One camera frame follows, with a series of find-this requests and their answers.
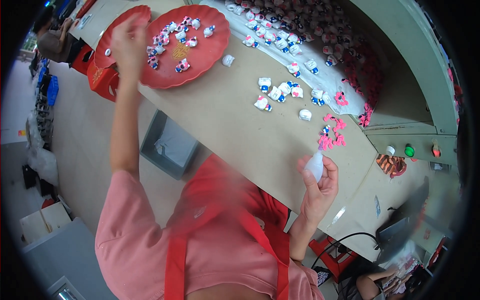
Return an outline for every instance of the red plastic stool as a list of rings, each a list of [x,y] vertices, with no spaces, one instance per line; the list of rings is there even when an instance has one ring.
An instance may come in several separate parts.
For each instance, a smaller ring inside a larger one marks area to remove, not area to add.
[[[317,242],[316,240],[311,240],[308,245],[310,248],[313,250],[313,252],[318,256],[320,255],[328,246],[333,244],[335,240],[329,236],[321,242]],[[357,258],[358,254],[355,252],[351,252],[351,254],[342,262],[338,262],[339,260],[342,259],[347,253],[340,253],[337,257],[333,257],[328,253],[323,253],[322,256],[320,256],[320,259],[322,262],[325,264],[328,270],[332,272],[332,278],[333,280],[338,283],[338,277],[340,274],[345,270],[345,268]]]
[[[78,72],[82,73],[83,75],[87,75],[87,70],[90,64],[93,62],[93,55],[92,53],[90,55],[90,58],[88,58],[88,61],[84,61],[85,56],[87,55],[88,52],[93,51],[92,48],[90,48],[89,45],[85,44],[80,52],[78,53],[77,57],[75,60],[72,62],[72,68],[77,70]]]
[[[119,74],[114,69],[99,69],[91,63],[87,71],[90,89],[105,99],[115,102],[116,88],[119,86]]]

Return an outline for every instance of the glue bottle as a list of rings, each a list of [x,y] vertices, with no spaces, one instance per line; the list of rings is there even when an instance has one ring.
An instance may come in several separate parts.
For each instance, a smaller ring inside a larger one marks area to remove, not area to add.
[[[317,180],[320,181],[322,178],[322,174],[324,172],[324,162],[323,162],[324,155],[322,154],[321,150],[318,150],[312,158],[307,162],[305,165],[305,170],[310,170],[313,173],[313,176]]]

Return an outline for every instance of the workbench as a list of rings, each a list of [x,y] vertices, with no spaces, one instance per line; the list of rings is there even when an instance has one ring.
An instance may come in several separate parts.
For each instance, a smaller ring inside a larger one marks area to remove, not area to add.
[[[73,28],[70,33],[95,49],[101,34],[117,16],[142,4],[150,6],[154,20],[184,3],[97,0],[86,13],[92,17],[84,28]],[[253,106],[262,94],[259,77],[270,77],[275,86],[295,78],[285,66],[258,49],[244,46],[234,36],[229,39],[226,54],[235,57],[230,68],[217,61],[191,83],[166,90],[139,84],[138,90],[199,142],[298,214],[305,186],[296,171],[297,159],[317,151],[319,132],[326,125],[323,118],[333,112],[327,105],[312,104],[312,90],[306,84],[301,85],[304,98],[287,96],[285,103],[269,99],[272,111],[259,111]],[[301,109],[312,112],[311,121],[299,119]],[[348,115],[336,117],[347,124],[341,130],[347,145],[324,151],[338,165],[339,192],[318,228],[337,240],[359,231],[375,234],[389,217],[387,208],[400,206],[430,171],[426,161],[414,163],[408,159],[406,173],[390,179],[376,164],[378,153],[362,129]],[[378,217],[375,196],[381,206]],[[379,251],[374,250],[375,242],[369,237],[355,236],[342,243],[371,261],[377,258]]]

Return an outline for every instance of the red tray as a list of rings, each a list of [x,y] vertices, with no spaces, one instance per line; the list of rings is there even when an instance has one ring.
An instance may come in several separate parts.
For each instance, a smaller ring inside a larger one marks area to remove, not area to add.
[[[139,17],[133,23],[134,25],[147,24],[150,21],[150,18],[152,17],[152,11],[150,10],[150,7],[148,7],[148,5],[135,6],[133,8],[130,8],[126,12],[122,13],[121,15],[119,15],[118,18],[116,18],[112,22],[112,24],[108,26],[108,28],[105,30],[105,32],[103,33],[102,37],[98,42],[98,45],[95,50],[95,52],[98,53],[98,55],[95,55],[93,60],[97,68],[99,69],[109,68],[115,63],[115,59],[113,58],[113,55],[106,56],[105,50],[111,48],[110,43],[112,41],[113,29],[118,25],[120,25],[123,21],[127,20],[134,13],[140,14]]]
[[[80,8],[76,15],[76,19],[80,19],[81,17],[84,16],[84,14],[92,7],[92,5],[95,3],[96,0],[87,0],[85,4]]]
[[[153,20],[147,27],[147,43],[153,46],[152,38],[160,34],[165,25],[170,22],[179,24],[185,16],[200,19],[200,28],[195,30],[188,26],[187,39],[196,36],[197,46],[190,48],[180,43],[175,38],[175,33],[169,35],[170,43],[165,52],[157,55],[158,68],[152,69],[148,64],[148,54],[145,51],[145,66],[140,83],[151,88],[167,89],[179,86],[204,74],[213,64],[219,60],[225,48],[228,46],[230,37],[230,24],[225,16],[217,9],[206,5],[187,5],[175,8]],[[215,25],[215,31],[211,37],[204,37],[204,29]],[[186,58],[190,68],[184,72],[175,72],[175,67],[180,60]]]

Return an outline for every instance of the pink shirt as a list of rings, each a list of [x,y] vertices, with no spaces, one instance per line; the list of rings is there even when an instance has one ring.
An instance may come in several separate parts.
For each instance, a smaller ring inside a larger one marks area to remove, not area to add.
[[[187,243],[185,295],[236,283],[275,299],[277,262],[231,218],[219,216]],[[103,277],[120,300],[163,299],[169,228],[160,228],[142,184],[126,171],[112,176],[96,232]],[[288,298],[324,300],[317,274],[290,260]]]

